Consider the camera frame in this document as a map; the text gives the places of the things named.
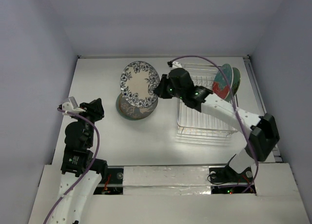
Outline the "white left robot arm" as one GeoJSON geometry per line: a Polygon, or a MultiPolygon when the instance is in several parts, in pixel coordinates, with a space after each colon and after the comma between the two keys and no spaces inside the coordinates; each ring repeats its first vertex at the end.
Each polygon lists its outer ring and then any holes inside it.
{"type": "Polygon", "coordinates": [[[69,97],[58,111],[74,121],[65,128],[57,201],[44,223],[80,224],[97,185],[108,177],[107,162],[96,158],[100,143],[91,151],[94,138],[100,138],[95,123],[104,118],[104,108],[100,98],[77,104],[74,97],[69,97]]]}

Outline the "foil covered front block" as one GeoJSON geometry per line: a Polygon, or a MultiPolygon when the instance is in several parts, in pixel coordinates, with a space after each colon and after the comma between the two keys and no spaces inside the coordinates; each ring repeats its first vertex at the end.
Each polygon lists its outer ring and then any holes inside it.
{"type": "Polygon", "coordinates": [[[124,195],[210,195],[207,166],[127,166],[124,195]]]}

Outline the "blue floral white plate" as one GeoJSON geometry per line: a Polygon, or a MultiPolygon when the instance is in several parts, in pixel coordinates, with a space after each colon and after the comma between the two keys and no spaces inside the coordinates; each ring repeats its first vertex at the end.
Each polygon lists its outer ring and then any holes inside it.
{"type": "Polygon", "coordinates": [[[160,84],[158,72],[145,61],[128,64],[120,76],[120,90],[126,101],[138,108],[147,108],[154,104],[157,95],[154,89],[160,84]]]}

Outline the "green rimmed plate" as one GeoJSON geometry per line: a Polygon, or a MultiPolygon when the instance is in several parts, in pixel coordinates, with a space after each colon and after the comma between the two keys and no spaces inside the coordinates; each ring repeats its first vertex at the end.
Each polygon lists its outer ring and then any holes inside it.
{"type": "Polygon", "coordinates": [[[232,82],[232,94],[235,96],[239,86],[240,86],[240,82],[241,82],[241,74],[240,71],[236,68],[233,67],[233,82],[232,82]]]}

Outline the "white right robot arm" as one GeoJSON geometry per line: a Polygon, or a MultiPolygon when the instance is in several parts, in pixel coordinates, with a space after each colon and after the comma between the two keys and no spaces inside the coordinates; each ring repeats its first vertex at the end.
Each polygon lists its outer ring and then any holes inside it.
{"type": "Polygon", "coordinates": [[[204,86],[196,86],[183,68],[175,68],[161,77],[154,93],[162,99],[173,97],[203,114],[212,115],[241,132],[247,145],[234,155],[224,169],[229,181],[236,181],[249,166],[264,162],[280,140],[275,118],[247,112],[227,102],[204,86]]]}

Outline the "red and teal plate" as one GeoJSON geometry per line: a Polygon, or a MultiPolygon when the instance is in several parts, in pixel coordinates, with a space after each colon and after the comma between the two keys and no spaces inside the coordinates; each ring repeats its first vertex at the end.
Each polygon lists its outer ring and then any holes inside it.
{"type": "Polygon", "coordinates": [[[223,100],[227,102],[230,102],[231,101],[230,88],[233,85],[234,70],[227,63],[222,65],[220,69],[224,73],[225,77],[227,78],[230,86],[227,85],[227,82],[225,78],[223,77],[222,73],[218,71],[213,81],[212,90],[220,98],[222,98],[223,100]]]}

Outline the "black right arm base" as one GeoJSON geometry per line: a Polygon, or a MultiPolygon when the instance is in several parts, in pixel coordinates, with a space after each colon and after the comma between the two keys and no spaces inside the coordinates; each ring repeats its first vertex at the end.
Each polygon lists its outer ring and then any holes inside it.
{"type": "Polygon", "coordinates": [[[247,167],[243,172],[237,173],[228,165],[217,165],[209,167],[207,180],[214,185],[227,183],[247,183],[253,178],[251,167],[247,167]]]}

